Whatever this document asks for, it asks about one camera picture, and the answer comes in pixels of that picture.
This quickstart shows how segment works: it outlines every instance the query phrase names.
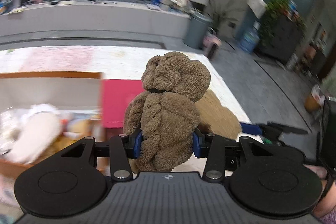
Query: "logo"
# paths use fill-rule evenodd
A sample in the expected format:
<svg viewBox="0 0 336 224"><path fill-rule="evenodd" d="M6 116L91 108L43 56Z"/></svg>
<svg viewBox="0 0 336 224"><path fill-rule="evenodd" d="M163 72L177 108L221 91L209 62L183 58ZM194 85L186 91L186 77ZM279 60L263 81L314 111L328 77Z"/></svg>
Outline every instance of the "logo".
<svg viewBox="0 0 336 224"><path fill-rule="evenodd" d="M171 175L171 174L168 174L168 175L165 175L163 178L165 178L165 179L167 179L167 180L171 180L171 179L174 178L174 176Z"/></svg>

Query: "green object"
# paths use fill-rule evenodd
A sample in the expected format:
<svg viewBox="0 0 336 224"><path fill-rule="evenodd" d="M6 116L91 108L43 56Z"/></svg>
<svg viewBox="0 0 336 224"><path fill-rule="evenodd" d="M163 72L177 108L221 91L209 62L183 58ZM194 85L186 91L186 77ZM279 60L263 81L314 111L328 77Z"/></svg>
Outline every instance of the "green object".
<svg viewBox="0 0 336 224"><path fill-rule="evenodd" d="M264 144L273 144L272 141L270 141L269 139L265 138L264 136L261 136L261 139L263 141Z"/></svg>
<svg viewBox="0 0 336 224"><path fill-rule="evenodd" d="M274 27L278 21L280 15L286 13L289 9L288 0L270 0L267 3L266 11L261 17L260 28L259 28L259 38L260 42L267 46L274 37ZM295 22L297 28L301 31L305 31L306 24L304 19L300 16Z"/></svg>

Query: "blue container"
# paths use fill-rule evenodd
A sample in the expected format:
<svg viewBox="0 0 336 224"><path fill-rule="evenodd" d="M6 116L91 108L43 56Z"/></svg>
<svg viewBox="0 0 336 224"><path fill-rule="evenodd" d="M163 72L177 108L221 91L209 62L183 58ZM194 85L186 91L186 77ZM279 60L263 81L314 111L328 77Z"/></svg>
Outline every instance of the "blue container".
<svg viewBox="0 0 336 224"><path fill-rule="evenodd" d="M294 1L290 0L288 6L292 13L296 10L296 3Z"/></svg>
<svg viewBox="0 0 336 224"><path fill-rule="evenodd" d="M239 47L248 53L253 52L259 42L258 29L260 24L256 21L251 29L249 29L240 41Z"/></svg>

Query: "clutter on counter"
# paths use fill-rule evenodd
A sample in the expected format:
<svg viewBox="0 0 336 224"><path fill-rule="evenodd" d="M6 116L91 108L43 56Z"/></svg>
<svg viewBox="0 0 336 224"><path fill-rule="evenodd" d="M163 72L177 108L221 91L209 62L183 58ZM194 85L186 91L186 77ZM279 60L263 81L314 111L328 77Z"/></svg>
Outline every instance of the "clutter on counter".
<svg viewBox="0 0 336 224"><path fill-rule="evenodd" d="M163 11L177 10L186 13L189 13L191 8L188 0L151 0L151 5L148 8L155 9L155 6Z"/></svg>
<svg viewBox="0 0 336 224"><path fill-rule="evenodd" d="M65 111L40 104L10 108L0 119L0 152L14 163L36 164L88 135L104 140L97 110Z"/></svg>

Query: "pink box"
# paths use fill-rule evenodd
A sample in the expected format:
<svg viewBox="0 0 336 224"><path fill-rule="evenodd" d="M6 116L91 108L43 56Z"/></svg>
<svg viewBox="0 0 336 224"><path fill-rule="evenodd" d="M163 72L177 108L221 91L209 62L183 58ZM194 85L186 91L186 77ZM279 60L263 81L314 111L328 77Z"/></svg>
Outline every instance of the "pink box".
<svg viewBox="0 0 336 224"><path fill-rule="evenodd" d="M105 79L102 81L102 122L108 135L122 133L128 104L144 89L141 80Z"/></svg>

